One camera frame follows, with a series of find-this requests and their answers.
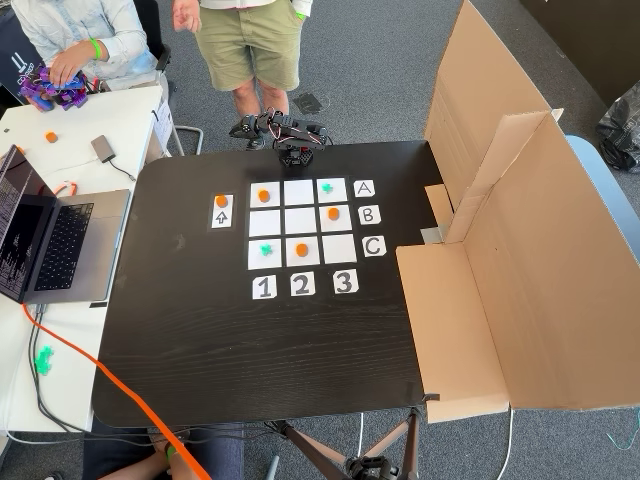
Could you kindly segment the person's right hand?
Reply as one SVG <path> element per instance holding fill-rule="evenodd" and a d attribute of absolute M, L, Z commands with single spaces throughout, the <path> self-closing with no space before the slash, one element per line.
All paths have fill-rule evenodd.
<path fill-rule="evenodd" d="M 196 33 L 201 28 L 198 0 L 173 0 L 172 23 L 175 31 Z"/>

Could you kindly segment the person's left hand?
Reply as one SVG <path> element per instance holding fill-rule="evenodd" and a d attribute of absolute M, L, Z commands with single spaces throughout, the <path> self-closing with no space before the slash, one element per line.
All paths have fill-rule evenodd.
<path fill-rule="evenodd" d="M 50 82 L 55 86 L 65 85 L 94 58 L 94 53 L 90 41 L 81 41 L 57 54 L 50 67 Z"/>

